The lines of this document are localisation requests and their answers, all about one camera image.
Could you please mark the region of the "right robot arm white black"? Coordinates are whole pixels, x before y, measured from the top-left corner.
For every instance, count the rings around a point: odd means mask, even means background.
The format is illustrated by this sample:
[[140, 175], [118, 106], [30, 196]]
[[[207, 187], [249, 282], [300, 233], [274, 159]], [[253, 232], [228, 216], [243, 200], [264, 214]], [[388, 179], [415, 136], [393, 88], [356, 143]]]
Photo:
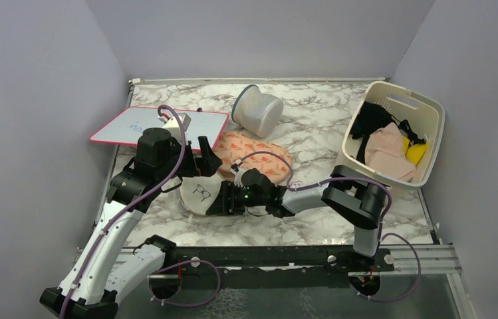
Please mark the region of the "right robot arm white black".
[[392, 199], [387, 187], [344, 165], [334, 167], [326, 179], [304, 186], [274, 184], [257, 169], [231, 167], [234, 180], [222, 181], [215, 195], [203, 191], [206, 215], [240, 215], [250, 207], [263, 207], [274, 217], [293, 217], [309, 209], [329, 207], [354, 227], [350, 261], [367, 270], [377, 261], [383, 216]]

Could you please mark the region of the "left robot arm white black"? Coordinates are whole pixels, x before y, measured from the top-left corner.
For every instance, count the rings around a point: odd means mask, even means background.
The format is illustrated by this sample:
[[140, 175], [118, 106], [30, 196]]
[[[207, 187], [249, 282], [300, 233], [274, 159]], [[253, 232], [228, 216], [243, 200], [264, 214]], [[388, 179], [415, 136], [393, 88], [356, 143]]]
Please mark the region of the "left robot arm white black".
[[141, 244], [138, 256], [113, 270], [129, 234], [173, 177], [211, 177], [222, 164], [207, 137], [198, 137], [199, 155], [182, 132], [149, 128], [136, 155], [115, 175], [94, 232], [72, 270], [57, 287], [46, 288], [39, 302], [58, 318], [115, 318], [119, 304], [154, 271], [175, 267], [176, 245], [159, 235]]

